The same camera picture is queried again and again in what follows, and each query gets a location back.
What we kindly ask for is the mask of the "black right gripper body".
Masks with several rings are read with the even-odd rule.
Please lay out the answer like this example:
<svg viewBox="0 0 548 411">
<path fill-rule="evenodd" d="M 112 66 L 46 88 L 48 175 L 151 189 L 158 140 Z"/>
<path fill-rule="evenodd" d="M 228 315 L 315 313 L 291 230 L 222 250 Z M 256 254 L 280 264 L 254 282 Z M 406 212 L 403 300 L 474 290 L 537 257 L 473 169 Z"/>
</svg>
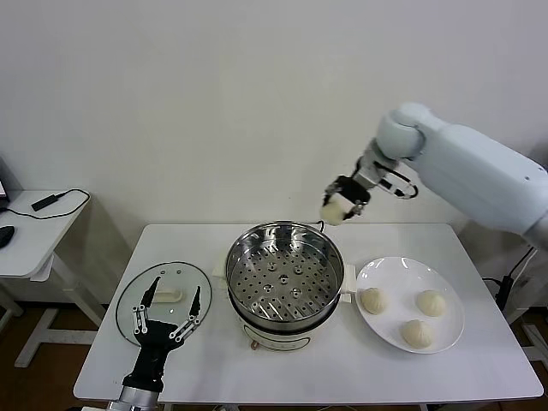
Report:
<svg viewBox="0 0 548 411">
<path fill-rule="evenodd" d="M 371 195 L 353 178 L 348 176 L 339 176 L 335 180 L 336 192 L 352 204 L 368 204 Z"/>
</svg>

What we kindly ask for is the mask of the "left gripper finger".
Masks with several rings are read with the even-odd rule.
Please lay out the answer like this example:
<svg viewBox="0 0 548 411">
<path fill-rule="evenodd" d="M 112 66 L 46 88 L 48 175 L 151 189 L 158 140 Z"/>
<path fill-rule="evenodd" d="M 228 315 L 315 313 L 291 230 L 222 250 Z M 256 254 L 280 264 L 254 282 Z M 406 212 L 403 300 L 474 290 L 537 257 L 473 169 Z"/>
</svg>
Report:
<svg viewBox="0 0 548 411">
<path fill-rule="evenodd" d="M 198 286 L 194 294 L 187 319 L 169 334 L 169 339 L 174 340 L 175 342 L 183 342 L 190 334 L 194 332 L 194 329 L 200 325 L 200 294 L 201 287 Z"/>
<path fill-rule="evenodd" d="M 143 294 L 140 304 L 132 308 L 135 335 L 145 335 L 148 332 L 148 308 L 152 304 L 159 281 L 160 277 L 156 277 L 151 286 Z"/>
</svg>

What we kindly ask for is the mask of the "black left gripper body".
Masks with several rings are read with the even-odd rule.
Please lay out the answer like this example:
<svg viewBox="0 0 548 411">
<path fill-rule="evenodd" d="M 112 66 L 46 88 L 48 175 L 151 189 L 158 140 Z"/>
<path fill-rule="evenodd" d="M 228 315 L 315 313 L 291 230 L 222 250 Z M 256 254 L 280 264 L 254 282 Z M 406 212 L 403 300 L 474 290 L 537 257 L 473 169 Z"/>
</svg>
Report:
<svg viewBox="0 0 548 411">
<path fill-rule="evenodd" d="M 150 320 L 147 322 L 147 333 L 136 336 L 140 343 L 140 352 L 133 371 L 127 375 L 122 385 L 139 390 L 163 390 L 164 364 L 171 350 L 176 348 L 170 333 L 176 325 Z"/>
</svg>

